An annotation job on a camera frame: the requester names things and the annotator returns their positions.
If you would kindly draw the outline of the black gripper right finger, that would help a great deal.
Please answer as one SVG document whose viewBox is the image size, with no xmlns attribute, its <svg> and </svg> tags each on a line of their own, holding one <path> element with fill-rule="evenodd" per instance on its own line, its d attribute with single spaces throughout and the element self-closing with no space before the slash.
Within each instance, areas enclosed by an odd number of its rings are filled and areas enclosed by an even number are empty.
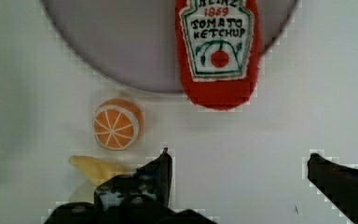
<svg viewBox="0 0 358 224">
<path fill-rule="evenodd" d="M 358 224 L 358 169 L 311 153 L 308 180 L 353 224 Z"/>
</svg>

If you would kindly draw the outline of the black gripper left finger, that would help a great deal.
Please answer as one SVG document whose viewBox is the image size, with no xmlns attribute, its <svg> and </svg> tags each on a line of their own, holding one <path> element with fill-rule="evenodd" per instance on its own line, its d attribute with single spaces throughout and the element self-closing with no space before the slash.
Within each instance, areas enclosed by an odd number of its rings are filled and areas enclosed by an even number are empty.
<svg viewBox="0 0 358 224">
<path fill-rule="evenodd" d="M 143 208 L 172 215 L 169 200 L 172 187 L 172 156 L 165 147 L 162 153 L 131 175 L 116 175 L 94 190 L 97 208 Z"/>
</svg>

